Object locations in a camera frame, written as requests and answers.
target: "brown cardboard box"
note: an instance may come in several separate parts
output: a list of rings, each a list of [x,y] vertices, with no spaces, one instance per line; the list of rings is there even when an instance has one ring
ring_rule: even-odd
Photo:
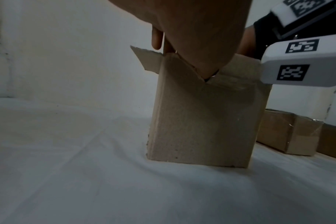
[[[236,55],[206,83],[177,54],[132,49],[159,74],[148,159],[247,167],[271,90],[260,61]]]
[[[336,126],[323,125],[317,152],[336,158]]]
[[[257,142],[287,154],[313,156],[323,122],[296,114],[266,110]]]

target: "white cloth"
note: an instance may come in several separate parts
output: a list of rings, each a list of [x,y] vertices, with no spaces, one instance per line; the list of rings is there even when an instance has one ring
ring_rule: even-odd
[[[150,118],[0,99],[0,223],[336,223],[336,159],[149,161]]]

